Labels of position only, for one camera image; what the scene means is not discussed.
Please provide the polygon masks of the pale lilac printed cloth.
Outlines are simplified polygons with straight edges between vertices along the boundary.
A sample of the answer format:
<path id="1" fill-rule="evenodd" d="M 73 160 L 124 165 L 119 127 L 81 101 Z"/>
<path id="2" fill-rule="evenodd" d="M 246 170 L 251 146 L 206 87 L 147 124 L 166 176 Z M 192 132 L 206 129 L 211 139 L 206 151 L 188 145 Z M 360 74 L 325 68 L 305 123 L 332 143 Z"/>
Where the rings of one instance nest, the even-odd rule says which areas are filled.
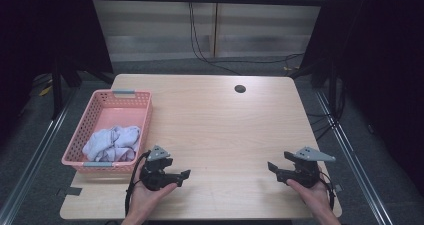
<path id="1" fill-rule="evenodd" d="M 82 152 L 91 162 L 130 162 L 135 159 L 141 129 L 114 126 L 94 132 Z"/>

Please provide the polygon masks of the beige vertical wooden post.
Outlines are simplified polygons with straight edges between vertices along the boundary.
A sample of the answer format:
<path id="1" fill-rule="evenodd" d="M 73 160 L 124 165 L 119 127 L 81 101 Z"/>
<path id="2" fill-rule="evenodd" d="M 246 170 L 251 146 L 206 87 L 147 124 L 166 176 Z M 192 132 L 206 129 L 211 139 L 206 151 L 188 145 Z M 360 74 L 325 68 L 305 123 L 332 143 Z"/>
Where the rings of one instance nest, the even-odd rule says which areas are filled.
<path id="1" fill-rule="evenodd" d="M 213 46 L 212 46 L 212 57 L 215 58 L 217 56 L 217 36 L 218 36 L 218 20 L 219 20 L 219 5 L 218 3 L 214 3 L 213 6 Z"/>

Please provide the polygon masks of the pink perforated plastic basket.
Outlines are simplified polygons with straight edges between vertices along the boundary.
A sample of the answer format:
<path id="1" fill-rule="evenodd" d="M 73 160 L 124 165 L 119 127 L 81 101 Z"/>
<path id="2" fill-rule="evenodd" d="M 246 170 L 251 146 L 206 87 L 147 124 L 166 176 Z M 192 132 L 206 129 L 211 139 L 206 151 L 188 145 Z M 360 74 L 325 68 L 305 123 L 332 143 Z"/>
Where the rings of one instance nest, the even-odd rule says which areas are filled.
<path id="1" fill-rule="evenodd" d="M 145 148 L 152 117 L 151 93 L 137 90 L 96 90 L 82 114 L 75 132 L 62 156 L 62 164 L 80 173 L 131 173 L 137 158 Z M 83 147 L 95 132 L 114 126 L 140 128 L 138 151 L 132 161 L 93 162 L 83 153 Z"/>

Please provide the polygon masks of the black metal stand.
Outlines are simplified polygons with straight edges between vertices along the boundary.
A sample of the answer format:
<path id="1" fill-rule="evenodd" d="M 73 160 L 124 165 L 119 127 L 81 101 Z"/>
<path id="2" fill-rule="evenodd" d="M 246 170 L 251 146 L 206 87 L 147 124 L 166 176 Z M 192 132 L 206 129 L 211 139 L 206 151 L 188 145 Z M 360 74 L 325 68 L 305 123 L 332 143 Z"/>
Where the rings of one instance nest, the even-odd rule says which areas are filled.
<path id="1" fill-rule="evenodd" d="M 52 119 L 56 119 L 64 109 L 62 98 L 62 80 L 65 80 L 71 88 L 79 87 L 82 79 L 79 71 L 85 71 L 99 80 L 112 84 L 113 79 L 103 72 L 98 71 L 89 65 L 66 56 L 57 56 L 52 64 L 52 88 L 53 88 L 53 113 Z"/>

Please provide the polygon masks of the metal floor rail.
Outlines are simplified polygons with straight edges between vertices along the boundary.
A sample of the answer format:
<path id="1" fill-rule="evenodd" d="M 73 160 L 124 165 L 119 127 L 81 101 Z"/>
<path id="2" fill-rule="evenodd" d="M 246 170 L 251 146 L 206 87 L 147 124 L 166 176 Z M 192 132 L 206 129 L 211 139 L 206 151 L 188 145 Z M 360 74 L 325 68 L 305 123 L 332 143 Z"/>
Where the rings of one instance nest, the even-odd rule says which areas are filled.
<path id="1" fill-rule="evenodd" d="M 372 185 L 342 125 L 330 114 L 330 104 L 325 94 L 322 91 L 317 91 L 316 97 L 378 224 L 394 225 L 388 210 Z"/>
<path id="2" fill-rule="evenodd" d="M 19 180 L 11 190 L 3 206 L 0 208 L 0 225 L 11 225 L 18 213 L 22 202 L 30 190 L 31 185 L 45 160 L 54 139 L 57 136 L 62 124 L 69 111 L 70 104 L 73 102 L 75 96 L 78 94 L 78 88 L 72 88 L 65 96 L 65 102 L 60 105 L 59 112 L 54 115 L 48 123 L 48 126 L 40 140 L 36 143 L 36 149 L 23 165 L 24 170 L 19 174 Z"/>

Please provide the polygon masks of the black curtain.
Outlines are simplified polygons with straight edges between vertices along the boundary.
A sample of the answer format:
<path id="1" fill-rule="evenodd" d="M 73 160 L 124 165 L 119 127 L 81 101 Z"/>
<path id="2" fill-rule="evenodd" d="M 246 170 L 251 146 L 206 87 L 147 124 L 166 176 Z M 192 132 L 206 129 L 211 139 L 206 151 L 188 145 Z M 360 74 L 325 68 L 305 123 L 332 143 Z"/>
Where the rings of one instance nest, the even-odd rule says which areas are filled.
<path id="1" fill-rule="evenodd" d="M 0 0 L 0 142 L 57 56 L 113 72 L 92 0 Z"/>
<path id="2" fill-rule="evenodd" d="M 337 74 L 424 195 L 424 0 L 327 0 L 301 68 Z"/>

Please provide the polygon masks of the person's left hand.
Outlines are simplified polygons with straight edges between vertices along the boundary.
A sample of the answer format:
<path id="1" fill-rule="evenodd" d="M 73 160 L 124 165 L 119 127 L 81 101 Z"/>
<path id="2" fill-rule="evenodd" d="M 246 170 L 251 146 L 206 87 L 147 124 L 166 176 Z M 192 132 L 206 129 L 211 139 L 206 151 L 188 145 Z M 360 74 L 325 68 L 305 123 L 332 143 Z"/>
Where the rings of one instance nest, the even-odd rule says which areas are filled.
<path id="1" fill-rule="evenodd" d="M 146 219 L 159 202 L 176 188 L 177 184 L 171 183 L 158 191 L 151 191 L 142 182 L 137 183 L 130 198 L 128 215 Z"/>

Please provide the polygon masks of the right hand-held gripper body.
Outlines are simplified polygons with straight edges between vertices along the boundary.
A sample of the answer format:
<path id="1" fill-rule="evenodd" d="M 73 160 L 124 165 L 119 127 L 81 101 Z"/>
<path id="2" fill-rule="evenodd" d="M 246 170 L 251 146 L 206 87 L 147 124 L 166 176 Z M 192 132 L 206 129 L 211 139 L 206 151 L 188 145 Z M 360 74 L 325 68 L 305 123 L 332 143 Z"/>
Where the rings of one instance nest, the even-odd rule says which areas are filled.
<path id="1" fill-rule="evenodd" d="M 334 156 L 325 154 L 311 147 L 304 147 L 294 153 L 285 151 L 284 157 L 294 163 L 294 170 L 292 173 L 285 175 L 291 175 L 292 180 L 306 188 L 313 187 L 320 180 L 318 161 L 336 161 Z"/>

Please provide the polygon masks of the person's right hand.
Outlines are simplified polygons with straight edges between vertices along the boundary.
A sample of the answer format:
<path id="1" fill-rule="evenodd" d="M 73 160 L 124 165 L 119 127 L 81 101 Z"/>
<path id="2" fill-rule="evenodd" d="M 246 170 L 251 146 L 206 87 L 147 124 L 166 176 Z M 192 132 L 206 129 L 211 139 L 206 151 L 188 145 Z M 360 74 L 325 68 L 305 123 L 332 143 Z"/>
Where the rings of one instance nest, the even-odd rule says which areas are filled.
<path id="1" fill-rule="evenodd" d="M 314 216 L 324 215 L 330 211 L 327 189 L 318 182 L 311 188 L 306 188 L 298 182 L 288 179 L 287 184 L 296 191 Z"/>

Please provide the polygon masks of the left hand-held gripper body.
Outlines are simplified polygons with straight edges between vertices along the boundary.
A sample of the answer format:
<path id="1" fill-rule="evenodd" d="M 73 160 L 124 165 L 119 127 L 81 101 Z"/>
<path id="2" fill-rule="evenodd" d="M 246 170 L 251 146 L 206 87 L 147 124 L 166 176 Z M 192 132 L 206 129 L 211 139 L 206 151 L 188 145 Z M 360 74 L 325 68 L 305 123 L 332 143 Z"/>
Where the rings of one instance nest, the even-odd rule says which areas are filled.
<path id="1" fill-rule="evenodd" d="M 151 191 L 158 191 L 168 184 L 174 182 L 174 178 L 170 174 L 166 174 L 164 169 L 171 166 L 173 159 L 170 153 L 159 145 L 155 145 L 142 166 L 140 180 L 144 186 Z"/>

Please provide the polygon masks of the black tape strip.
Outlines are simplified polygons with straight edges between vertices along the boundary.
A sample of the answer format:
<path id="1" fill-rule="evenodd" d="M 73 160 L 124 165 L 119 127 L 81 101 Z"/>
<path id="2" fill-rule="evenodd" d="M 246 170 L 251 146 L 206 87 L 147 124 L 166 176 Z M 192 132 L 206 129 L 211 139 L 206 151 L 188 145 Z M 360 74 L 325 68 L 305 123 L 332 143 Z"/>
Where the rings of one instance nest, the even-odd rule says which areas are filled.
<path id="1" fill-rule="evenodd" d="M 81 191 L 82 189 L 77 187 L 60 188 L 57 190 L 56 195 L 58 197 L 79 196 Z"/>

